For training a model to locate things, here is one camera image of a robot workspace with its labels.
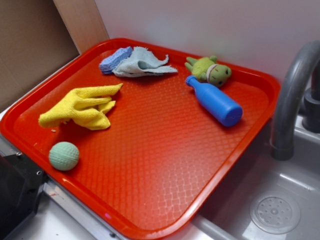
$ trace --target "yellow cloth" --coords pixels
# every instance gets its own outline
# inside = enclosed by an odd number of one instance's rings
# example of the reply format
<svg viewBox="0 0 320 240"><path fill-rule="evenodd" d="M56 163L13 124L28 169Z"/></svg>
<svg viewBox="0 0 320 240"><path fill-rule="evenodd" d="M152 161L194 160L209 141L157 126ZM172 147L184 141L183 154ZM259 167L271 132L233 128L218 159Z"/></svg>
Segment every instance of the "yellow cloth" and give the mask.
<svg viewBox="0 0 320 240"><path fill-rule="evenodd" d="M53 108L41 114L39 124L44 128L52 128L72 119L90 130L106 129L111 124L105 114L116 103L110 96L115 95L122 85L75 88Z"/></svg>

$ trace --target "white wall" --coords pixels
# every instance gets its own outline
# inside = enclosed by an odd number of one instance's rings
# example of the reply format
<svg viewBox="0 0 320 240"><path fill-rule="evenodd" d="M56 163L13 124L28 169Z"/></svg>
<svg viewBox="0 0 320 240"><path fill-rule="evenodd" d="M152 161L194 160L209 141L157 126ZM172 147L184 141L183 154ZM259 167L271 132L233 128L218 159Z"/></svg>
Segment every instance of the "white wall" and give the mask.
<svg viewBox="0 0 320 240"><path fill-rule="evenodd" d="M259 70L283 80L320 40L320 0L95 0L109 37L129 38Z"/></svg>

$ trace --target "green plush toy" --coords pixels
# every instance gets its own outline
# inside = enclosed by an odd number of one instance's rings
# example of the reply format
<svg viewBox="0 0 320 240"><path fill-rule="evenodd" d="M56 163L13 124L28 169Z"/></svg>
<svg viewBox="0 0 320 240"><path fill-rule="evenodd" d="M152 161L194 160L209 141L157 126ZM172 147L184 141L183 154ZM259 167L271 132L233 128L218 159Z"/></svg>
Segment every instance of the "green plush toy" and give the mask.
<svg viewBox="0 0 320 240"><path fill-rule="evenodd" d="M188 62L184 65L201 83L207 82L220 88L232 74L229 67L217 64L216 56L203 57L200 59L187 57L186 60Z"/></svg>

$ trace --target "drain cover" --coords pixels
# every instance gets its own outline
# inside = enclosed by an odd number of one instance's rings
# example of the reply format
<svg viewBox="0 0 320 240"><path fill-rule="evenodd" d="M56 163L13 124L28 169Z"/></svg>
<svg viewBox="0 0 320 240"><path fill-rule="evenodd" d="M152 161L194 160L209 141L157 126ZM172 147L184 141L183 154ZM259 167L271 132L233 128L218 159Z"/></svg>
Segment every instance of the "drain cover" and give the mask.
<svg viewBox="0 0 320 240"><path fill-rule="evenodd" d="M261 230L270 234L285 234L298 225L300 208L289 195L267 191L253 199L250 216Z"/></svg>

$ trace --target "tray rim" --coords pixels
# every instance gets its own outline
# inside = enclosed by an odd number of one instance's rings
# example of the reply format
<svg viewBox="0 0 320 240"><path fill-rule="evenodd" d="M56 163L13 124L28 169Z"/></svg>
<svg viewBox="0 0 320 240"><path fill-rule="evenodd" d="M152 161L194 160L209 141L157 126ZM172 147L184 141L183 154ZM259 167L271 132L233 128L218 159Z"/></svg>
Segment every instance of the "tray rim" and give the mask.
<svg viewBox="0 0 320 240"><path fill-rule="evenodd" d="M18 149L20 149L24 154L26 154L29 158L37 159L37 160L42 159L41 154L32 151L32 148L30 148L31 146L28 145L28 143L25 140L22 141L21 139L19 139L19 137L14 133L13 131L14 122L11 121L10 115L16 115L16 114L20 115L21 113L25 112L29 107L32 106L32 104L29 103L29 102L32 102L32 99L41 99L48 93L47 91L41 92L40 90L42 88L54 89L59 84L61 84L64 80L66 80L68 75L70 77L72 74L74 74L73 71L76 69L79 69L79 66L84 66L87 61L90 61L93 58L95 58L97 56L97 53L103 53L105 51L108 51L109 50L108 48L110 46L115 46L118 44L127 44L130 46L143 45L144 47L150 48L152 50L161 50L161 51L170 50L171 54L174 54L174 55L187 54L190 57L200 58L200 56L197 56L194 54L188 54L185 52L172 50L165 47L156 46L156 45L135 41L127 38L114 38L114 39L103 41L93 46L89 50L87 50L85 53L77 57L72 62L65 65L62 69L60 69L58 72L53 74L42 84L38 85L35 89L33 89L23 98L18 100L10 109L8 109L8 111L4 114L2 120L0 121L0 132L3 134L3 136L7 140L9 140L12 144L14 144ZM186 211L173 224L167 227L156 229L156 230L148 230L148 229L140 229L140 228L139 230L137 230L137 227L135 227L135 225L129 220L127 220L127 222L124 223L125 222L124 219L118 219L117 217L115 217L117 215L116 213L118 213L115 210L114 210L115 214L112 216L112 219L107 219L105 216L102 216L101 214L99 214L99 213L105 212L105 208L100 205L99 202L101 202L101 200L98 197L94 199L93 205L88 206L87 204L88 202L92 204L93 196L90 195L89 192L85 192L83 190L78 189L77 187L73 187L74 184L70 180L69 176L66 176L63 172L60 172L58 174L55 172L54 174L56 177L53 177L53 179L56 180L59 178L60 180L62 180L62 181L59 181L59 183L63 187L65 187L68 191L70 191L71 194L73 194L75 197L81 195L81 200L84 202L84 204L86 204L87 207L92 209L104 221L108 222L120 233L124 234L129 238L146 239L146 240L157 239L157 238L163 238L165 236L168 236L174 233L175 231L177 231L178 229L186 225L191 220L192 216L195 215L195 213L198 211L201 205L205 202L205 199L210 195L210 193L215 189L215 187L219 184L219 182L223 179L223 177L229 172L232 166L237 162L237 159L247 149L247 147L250 145L250 143L258 134L258 132L269 121L269 119L273 115L274 109L277 104L280 85L274 77L272 77L267 73L252 70L242 66L233 65L230 63L226 63L226 64L228 64L231 69L234 68L234 69L237 69L237 71L239 72L256 75L258 77L263 78L265 80L263 82L264 87L268 88L269 94L267 94L267 97L269 99L269 105L266 108L266 110L262 113L262 115L259 117L259 119L253 124L251 129L244 135L243 139L236 146L236 148L227 157L226 161L220 166L220 168L217 170L217 173L213 175L213 177L210 179L207 185L202 189L202 191L195 197L194 201L190 204L190 206L186 209ZM47 163L45 168L48 169L48 167L50 167L49 163Z"/></svg>

